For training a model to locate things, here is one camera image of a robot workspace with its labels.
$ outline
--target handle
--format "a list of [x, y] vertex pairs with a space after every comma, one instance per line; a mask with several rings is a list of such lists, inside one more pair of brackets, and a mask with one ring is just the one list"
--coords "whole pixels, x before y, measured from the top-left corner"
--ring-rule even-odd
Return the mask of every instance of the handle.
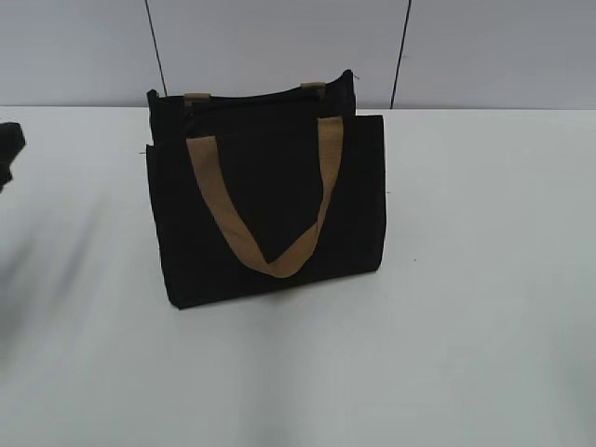
[[215, 223], [236, 257], [252, 270], [275, 278], [295, 274], [315, 251], [318, 235], [337, 181], [344, 145], [344, 121], [340, 116], [318, 119], [318, 160], [323, 181], [323, 198], [317, 221], [302, 233], [279, 257], [268, 263], [251, 231], [238, 215], [225, 187], [215, 136], [186, 140], [198, 188]]

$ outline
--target white table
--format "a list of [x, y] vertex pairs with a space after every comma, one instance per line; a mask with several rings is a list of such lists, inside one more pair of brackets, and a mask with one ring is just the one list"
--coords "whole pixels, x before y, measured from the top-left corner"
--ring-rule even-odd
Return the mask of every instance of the white table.
[[596, 112], [384, 115], [377, 274], [180, 312], [147, 110], [0, 108], [0, 445], [596, 445]]

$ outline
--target black tote bag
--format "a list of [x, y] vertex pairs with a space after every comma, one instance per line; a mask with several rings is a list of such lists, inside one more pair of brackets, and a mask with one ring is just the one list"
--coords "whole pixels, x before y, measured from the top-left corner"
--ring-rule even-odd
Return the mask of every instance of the black tote bag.
[[345, 72], [326, 86], [221, 104], [149, 93], [149, 192], [173, 305], [378, 268], [383, 118], [354, 116], [351, 82]]

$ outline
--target tan handle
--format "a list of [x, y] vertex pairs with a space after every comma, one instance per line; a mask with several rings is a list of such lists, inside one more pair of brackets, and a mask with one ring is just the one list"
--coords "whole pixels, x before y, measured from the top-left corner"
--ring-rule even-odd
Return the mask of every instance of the tan handle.
[[323, 181], [323, 198], [317, 221], [302, 233], [275, 261], [267, 263], [249, 228], [238, 215], [227, 188], [219, 162], [214, 136], [189, 138], [186, 147], [195, 171], [196, 183], [215, 223], [230, 249], [248, 268], [276, 278], [290, 277], [312, 256], [325, 222], [327, 208], [342, 161], [344, 121], [341, 117], [318, 119], [318, 160]]

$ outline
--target white wall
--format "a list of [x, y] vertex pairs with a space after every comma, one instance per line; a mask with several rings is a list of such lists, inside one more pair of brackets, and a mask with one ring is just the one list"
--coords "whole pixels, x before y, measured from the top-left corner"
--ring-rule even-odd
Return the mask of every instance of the white wall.
[[359, 106], [387, 107], [404, 0], [151, 0], [169, 94], [266, 93], [345, 68]]
[[594, 0], [413, 0], [402, 107], [596, 107]]
[[[143, 105], [160, 88], [143, 0], [0, 14], [0, 104]], [[407, 0], [149, 0], [169, 93], [250, 95], [345, 68], [387, 107]], [[594, 108], [593, 0], [413, 0], [397, 107]]]
[[0, 64], [2, 105], [141, 105], [159, 82], [142, 0], [2, 2]]

